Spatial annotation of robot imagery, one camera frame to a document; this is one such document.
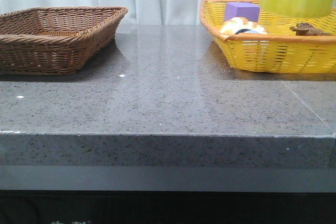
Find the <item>brown wicker basket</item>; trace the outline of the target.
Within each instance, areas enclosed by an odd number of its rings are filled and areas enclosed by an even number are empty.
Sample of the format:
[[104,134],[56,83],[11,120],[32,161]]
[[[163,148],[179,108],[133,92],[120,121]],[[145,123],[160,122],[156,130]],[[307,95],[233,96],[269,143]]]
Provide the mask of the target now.
[[128,9],[35,7],[1,15],[1,73],[76,73],[114,40]]

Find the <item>bread roll toy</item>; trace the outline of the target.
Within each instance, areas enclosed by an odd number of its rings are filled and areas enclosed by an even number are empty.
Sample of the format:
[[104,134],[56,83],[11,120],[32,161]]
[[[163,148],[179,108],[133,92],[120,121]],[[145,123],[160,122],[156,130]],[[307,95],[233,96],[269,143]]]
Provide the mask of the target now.
[[219,32],[223,35],[235,35],[239,33],[269,34],[264,26],[258,22],[249,21],[245,17],[234,17],[225,21]]

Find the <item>purple foam block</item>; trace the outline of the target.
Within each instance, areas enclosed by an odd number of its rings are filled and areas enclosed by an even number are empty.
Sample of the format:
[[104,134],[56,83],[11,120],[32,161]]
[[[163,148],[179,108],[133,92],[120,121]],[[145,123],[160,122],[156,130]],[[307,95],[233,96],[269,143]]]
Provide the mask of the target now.
[[234,17],[244,17],[249,21],[258,22],[260,7],[249,2],[228,2],[225,7],[224,21]]

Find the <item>yellow woven basket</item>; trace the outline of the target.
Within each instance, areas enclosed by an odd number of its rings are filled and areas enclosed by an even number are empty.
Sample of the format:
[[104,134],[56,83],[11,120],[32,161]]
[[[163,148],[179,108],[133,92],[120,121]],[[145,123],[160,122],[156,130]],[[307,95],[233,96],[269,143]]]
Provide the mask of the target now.
[[[235,69],[270,73],[335,73],[335,11],[320,18],[282,17],[264,10],[259,24],[269,32],[226,36],[220,33],[226,5],[260,0],[202,0],[200,20]],[[297,36],[290,30],[298,23],[309,23],[326,36]]]

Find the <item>brown toy figure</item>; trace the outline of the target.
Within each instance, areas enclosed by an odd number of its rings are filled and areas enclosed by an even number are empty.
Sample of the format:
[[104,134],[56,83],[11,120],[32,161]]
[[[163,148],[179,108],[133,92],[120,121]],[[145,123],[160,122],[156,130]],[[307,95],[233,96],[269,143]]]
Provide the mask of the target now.
[[297,36],[332,36],[331,33],[326,33],[310,23],[298,23],[295,26],[290,26],[290,30],[295,32]]

